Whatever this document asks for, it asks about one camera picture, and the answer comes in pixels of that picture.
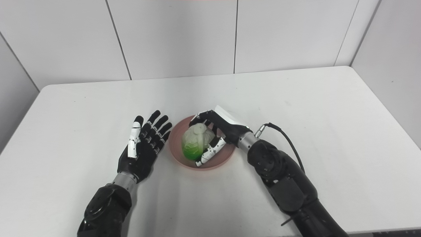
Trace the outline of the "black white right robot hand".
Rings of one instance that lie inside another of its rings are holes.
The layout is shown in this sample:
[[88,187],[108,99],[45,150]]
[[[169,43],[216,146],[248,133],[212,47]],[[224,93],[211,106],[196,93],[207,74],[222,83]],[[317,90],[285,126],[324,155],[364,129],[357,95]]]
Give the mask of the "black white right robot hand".
[[188,126],[202,124],[209,129],[212,124],[212,139],[204,146],[202,154],[195,159],[196,167],[201,167],[209,160],[211,160],[226,144],[235,145],[239,147],[239,142],[245,134],[251,133],[251,129],[240,123],[238,120],[217,105],[213,110],[207,110],[196,114]]

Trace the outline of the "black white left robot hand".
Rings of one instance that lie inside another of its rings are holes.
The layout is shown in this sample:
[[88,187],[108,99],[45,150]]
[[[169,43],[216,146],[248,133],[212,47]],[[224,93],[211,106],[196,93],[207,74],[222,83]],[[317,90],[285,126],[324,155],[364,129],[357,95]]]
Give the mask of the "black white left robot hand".
[[118,173],[130,174],[137,183],[146,179],[170,135],[172,123],[167,115],[156,110],[148,120],[137,116],[132,124],[129,140],[117,166]]

